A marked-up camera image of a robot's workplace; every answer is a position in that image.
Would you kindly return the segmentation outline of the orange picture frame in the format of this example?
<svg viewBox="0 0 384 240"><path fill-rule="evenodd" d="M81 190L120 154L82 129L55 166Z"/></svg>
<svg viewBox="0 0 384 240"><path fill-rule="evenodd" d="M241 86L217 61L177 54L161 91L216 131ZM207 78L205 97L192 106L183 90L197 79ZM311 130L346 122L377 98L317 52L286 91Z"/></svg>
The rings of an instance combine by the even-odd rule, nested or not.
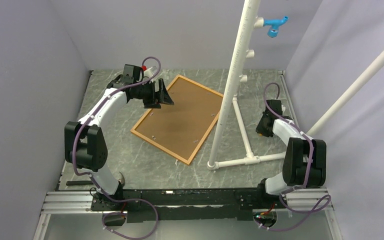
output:
<svg viewBox="0 0 384 240"><path fill-rule="evenodd" d="M190 165L219 119L223 94L182 75L167 91L174 105L148 109L130 131Z"/></svg>

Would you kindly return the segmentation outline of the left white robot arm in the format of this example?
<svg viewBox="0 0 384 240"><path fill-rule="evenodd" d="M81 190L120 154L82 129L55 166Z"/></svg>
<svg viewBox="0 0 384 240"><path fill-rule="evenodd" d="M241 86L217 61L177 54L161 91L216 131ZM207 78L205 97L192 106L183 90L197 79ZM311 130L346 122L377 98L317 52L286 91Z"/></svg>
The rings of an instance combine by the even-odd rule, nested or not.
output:
<svg viewBox="0 0 384 240"><path fill-rule="evenodd" d="M131 100L141 100L145 109L173 105L159 66L125 64L122 74L107 85L95 106L78 121L64 127L65 160L77 176L87 176L97 190L97 197L111 210L124 203L124 184L108 167L108 148L104 136L106 124Z"/></svg>

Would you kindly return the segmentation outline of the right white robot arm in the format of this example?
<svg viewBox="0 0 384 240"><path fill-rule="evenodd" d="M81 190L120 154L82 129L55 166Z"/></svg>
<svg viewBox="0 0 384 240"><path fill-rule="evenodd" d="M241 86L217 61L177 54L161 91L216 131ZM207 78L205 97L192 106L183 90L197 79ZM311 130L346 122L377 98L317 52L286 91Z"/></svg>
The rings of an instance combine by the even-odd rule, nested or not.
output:
<svg viewBox="0 0 384 240"><path fill-rule="evenodd" d="M275 195L325 184L326 142L299 130L290 117L283 115L280 100L265 101L265 110L255 131L267 138L277 136L286 145L281 172L266 178L263 181L264 189L255 194L256 203L260 207L269 207L275 201Z"/></svg>

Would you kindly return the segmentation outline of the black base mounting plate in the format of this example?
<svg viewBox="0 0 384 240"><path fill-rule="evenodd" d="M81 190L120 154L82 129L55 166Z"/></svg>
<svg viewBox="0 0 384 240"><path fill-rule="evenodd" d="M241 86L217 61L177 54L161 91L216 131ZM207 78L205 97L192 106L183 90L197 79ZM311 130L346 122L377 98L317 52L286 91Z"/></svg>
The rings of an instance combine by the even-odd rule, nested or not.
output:
<svg viewBox="0 0 384 240"><path fill-rule="evenodd" d="M126 189L127 204L109 202L96 195L90 206L93 212L123 212L128 223L145 221L235 219L251 221L254 214L284 210L277 195L259 187Z"/></svg>

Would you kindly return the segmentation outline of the blue pipe fitting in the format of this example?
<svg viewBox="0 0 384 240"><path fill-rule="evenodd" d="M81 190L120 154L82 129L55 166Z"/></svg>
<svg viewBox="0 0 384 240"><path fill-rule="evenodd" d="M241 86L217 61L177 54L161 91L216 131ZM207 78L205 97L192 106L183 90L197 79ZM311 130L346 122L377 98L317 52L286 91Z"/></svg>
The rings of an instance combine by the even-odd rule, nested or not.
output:
<svg viewBox="0 0 384 240"><path fill-rule="evenodd" d="M267 35L270 38L276 38L278 36L280 27L284 25L289 20L288 16L284 16L280 19L264 19L263 26L269 27Z"/></svg>

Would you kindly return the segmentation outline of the white pvc pipe stand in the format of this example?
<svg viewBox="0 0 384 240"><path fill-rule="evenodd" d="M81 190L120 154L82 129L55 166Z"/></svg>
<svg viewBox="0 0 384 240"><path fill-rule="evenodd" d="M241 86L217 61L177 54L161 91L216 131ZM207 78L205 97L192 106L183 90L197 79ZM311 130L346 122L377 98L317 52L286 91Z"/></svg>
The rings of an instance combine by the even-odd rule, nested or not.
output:
<svg viewBox="0 0 384 240"><path fill-rule="evenodd" d="M228 119L231 106L237 93L240 81L244 78L242 71L246 59L252 59L255 52L249 49L252 32L255 28L262 28L264 18L258 17L260 7L259 0L246 0L240 17L239 27L231 57L224 95L218 115L218 122L212 142L210 157L207 168L210 171L223 167L238 166L245 164L258 164L263 161L277 160L284 157L283 153L257 157L249 150L246 158L217 162L216 157L220 147L223 131ZM384 66L384 50L373 60L373 62L360 74L360 76L350 85L350 87L332 104L332 106L320 117L320 119L308 131L314 134L318 131L334 114L336 114L382 67Z"/></svg>

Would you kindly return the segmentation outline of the black rod on table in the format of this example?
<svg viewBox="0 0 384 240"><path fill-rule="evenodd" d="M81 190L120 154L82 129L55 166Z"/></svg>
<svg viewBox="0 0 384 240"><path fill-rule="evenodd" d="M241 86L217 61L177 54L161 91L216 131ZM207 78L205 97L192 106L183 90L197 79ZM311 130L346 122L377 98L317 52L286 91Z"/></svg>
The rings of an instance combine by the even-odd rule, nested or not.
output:
<svg viewBox="0 0 384 240"><path fill-rule="evenodd" d="M67 181L66 186L87 186L87 185L93 185L93 182L91 180L76 180L76 181Z"/></svg>

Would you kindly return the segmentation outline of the aluminium rail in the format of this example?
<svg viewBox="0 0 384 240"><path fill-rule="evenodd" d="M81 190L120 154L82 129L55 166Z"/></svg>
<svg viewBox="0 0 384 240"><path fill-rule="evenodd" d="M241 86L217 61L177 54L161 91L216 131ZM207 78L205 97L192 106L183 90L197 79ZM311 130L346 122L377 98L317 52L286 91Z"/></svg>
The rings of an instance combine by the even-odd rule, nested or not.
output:
<svg viewBox="0 0 384 240"><path fill-rule="evenodd" d="M106 213L111 208L98 201L95 191L49 191L45 196L42 214ZM254 197L254 189L198 189L198 190L128 190L127 199L144 199L155 207L177 209L180 207L214 207L238 205L252 210L267 209L271 202L263 203ZM283 201L292 209L309 211L317 202L327 203L325 188L299 189L283 196Z"/></svg>

